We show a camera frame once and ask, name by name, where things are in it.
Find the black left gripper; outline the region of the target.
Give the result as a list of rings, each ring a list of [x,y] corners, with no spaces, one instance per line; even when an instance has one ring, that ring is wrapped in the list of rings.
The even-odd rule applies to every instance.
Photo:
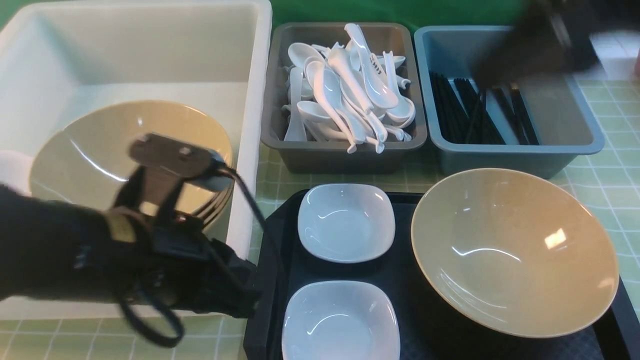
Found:
[[[249,319],[262,291],[250,284],[256,265],[202,232],[194,216],[155,218],[126,207],[102,214],[100,301]]]

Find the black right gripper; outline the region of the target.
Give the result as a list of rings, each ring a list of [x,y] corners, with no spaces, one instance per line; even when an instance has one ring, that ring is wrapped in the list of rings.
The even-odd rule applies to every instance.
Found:
[[[585,72],[599,61],[590,36],[601,25],[598,0],[532,0],[514,25],[476,55],[481,88]]]

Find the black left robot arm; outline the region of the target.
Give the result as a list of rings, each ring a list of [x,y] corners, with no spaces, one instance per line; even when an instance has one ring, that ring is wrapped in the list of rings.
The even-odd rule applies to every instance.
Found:
[[[224,313],[249,318],[261,292],[256,266],[202,222],[162,205],[155,216],[119,196],[105,212],[25,196],[1,187],[1,298],[135,306],[158,313]]]

